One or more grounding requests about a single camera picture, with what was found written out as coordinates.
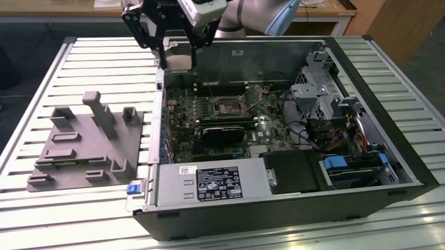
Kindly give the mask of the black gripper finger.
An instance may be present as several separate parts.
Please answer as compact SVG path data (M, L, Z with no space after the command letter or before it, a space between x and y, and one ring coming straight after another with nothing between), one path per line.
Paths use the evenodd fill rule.
M191 46L191 66L193 68L197 66L197 52L205 46L210 46L213 43L213 29L211 25L207 24L201 33L197 33L191 24L186 24L183 27L185 34L187 36L190 46Z
M123 9L122 20L141 46L141 48L150 48L151 52L159 58L159 66L165 70L167 68L166 51L163 45L165 30L157 28L155 35L145 30L141 22L142 17L141 5L129 6Z

